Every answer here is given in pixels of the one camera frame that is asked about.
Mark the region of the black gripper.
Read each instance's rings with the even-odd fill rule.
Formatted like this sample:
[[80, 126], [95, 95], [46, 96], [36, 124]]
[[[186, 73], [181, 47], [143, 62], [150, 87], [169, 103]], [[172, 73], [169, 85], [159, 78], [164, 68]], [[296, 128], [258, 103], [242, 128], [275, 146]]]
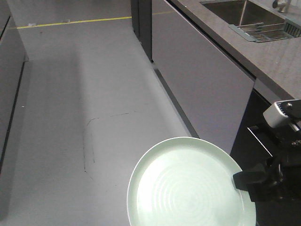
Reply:
[[295, 201], [301, 198], [301, 137], [252, 132], [270, 156], [233, 175], [239, 190], [249, 190], [253, 202]]

